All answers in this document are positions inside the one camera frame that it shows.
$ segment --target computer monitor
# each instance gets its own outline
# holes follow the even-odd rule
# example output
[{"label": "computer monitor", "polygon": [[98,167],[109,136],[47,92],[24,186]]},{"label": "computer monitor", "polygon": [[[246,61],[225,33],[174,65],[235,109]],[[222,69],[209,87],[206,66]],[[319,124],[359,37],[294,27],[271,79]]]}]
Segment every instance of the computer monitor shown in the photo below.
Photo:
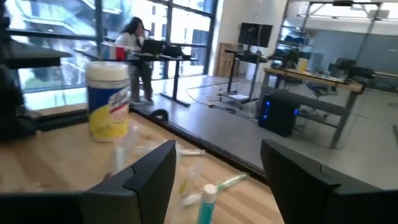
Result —
[{"label": "computer monitor", "polygon": [[248,46],[268,47],[271,32],[271,25],[249,24],[243,22],[241,25],[241,31],[239,33],[238,42],[240,44],[247,44]]}]

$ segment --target gray floor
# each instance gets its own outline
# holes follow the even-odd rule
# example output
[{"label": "gray floor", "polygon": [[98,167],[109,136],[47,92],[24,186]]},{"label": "gray floor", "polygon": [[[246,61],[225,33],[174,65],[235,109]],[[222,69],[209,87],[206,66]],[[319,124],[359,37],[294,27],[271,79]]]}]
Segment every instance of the gray floor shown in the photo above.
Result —
[{"label": "gray floor", "polygon": [[[155,105],[152,109],[167,110],[172,122],[259,167],[261,139],[269,138],[367,183],[383,189],[398,188],[398,145],[394,132],[394,126],[398,126],[398,107],[390,104],[398,102],[397,95],[373,90],[366,90],[359,95],[338,148],[331,150],[323,146],[329,144],[333,128],[308,121],[304,132],[282,138],[259,128],[255,122],[246,118],[211,109],[195,101],[236,108],[237,105],[228,100],[221,103],[213,101],[217,100],[214,94],[218,88],[226,89],[226,81],[224,78],[208,76],[181,78],[178,98],[192,103],[189,108],[157,94],[164,91],[171,94],[173,80],[154,81]],[[245,95],[249,90],[245,80],[234,82],[232,87]],[[305,85],[292,86],[289,91],[313,97]],[[344,105],[347,96],[347,91],[338,90],[338,96],[321,99]],[[246,105],[242,112],[252,116],[254,110],[255,105],[252,103]],[[332,116],[329,119],[338,121],[338,118]]]}]

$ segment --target laptop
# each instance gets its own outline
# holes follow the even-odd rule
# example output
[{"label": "laptop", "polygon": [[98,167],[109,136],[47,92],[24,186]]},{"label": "laptop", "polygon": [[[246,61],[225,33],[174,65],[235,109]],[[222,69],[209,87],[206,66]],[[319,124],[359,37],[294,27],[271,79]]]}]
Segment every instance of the laptop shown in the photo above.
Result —
[{"label": "laptop", "polygon": [[164,42],[159,40],[145,40],[141,48],[141,53],[151,54],[152,56],[160,55],[163,52]]}]

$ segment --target long black hair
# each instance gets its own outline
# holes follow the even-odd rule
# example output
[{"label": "long black hair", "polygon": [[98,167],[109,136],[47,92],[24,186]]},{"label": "long black hair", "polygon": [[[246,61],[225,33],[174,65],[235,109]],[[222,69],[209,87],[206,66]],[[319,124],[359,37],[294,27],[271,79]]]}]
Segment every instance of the long black hair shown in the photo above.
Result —
[{"label": "long black hair", "polygon": [[138,17],[133,17],[131,19],[131,21],[129,22],[129,24],[127,24],[124,29],[122,30],[121,33],[129,33],[129,34],[135,34],[139,24],[142,24],[142,28],[144,28],[144,23],[142,22],[142,20]]}]

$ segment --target disinfecting wipes container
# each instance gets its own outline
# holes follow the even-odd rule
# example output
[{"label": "disinfecting wipes container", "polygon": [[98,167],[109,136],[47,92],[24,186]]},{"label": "disinfecting wipes container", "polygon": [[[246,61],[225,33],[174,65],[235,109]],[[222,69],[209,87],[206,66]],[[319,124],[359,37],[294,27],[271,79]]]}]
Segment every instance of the disinfecting wipes container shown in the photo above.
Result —
[{"label": "disinfecting wipes container", "polygon": [[90,62],[86,66],[90,133],[112,142],[128,130],[128,66],[121,62]]}]

